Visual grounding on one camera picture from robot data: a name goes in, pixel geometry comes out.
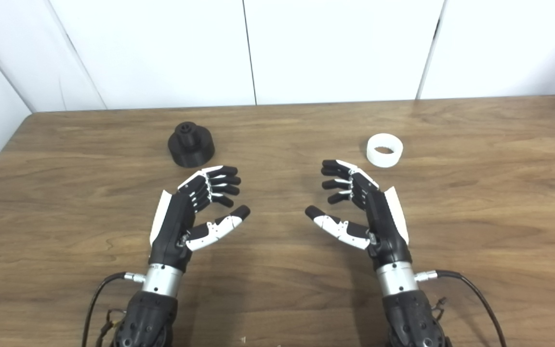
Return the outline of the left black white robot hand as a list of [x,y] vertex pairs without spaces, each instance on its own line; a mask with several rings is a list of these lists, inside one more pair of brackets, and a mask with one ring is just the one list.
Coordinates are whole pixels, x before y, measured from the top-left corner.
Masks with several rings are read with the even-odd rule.
[[233,207],[228,195],[237,196],[240,183],[236,167],[220,165],[196,171],[173,194],[164,190],[150,233],[148,263],[185,272],[194,251],[214,244],[240,226],[251,213],[245,205],[213,222],[195,224],[196,215],[212,203]]

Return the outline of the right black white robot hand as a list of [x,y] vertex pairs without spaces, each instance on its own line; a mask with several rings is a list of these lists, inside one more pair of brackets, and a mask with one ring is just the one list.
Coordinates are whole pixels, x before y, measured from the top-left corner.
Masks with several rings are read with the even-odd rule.
[[328,234],[355,248],[367,251],[373,269],[397,262],[412,262],[407,240],[407,229],[401,221],[403,212],[398,207],[394,187],[381,191],[363,169],[343,160],[324,160],[322,175],[332,180],[322,182],[325,190],[338,189],[330,195],[329,204],[344,200],[352,202],[366,214],[367,224],[361,225],[328,215],[316,206],[308,206],[305,214]]

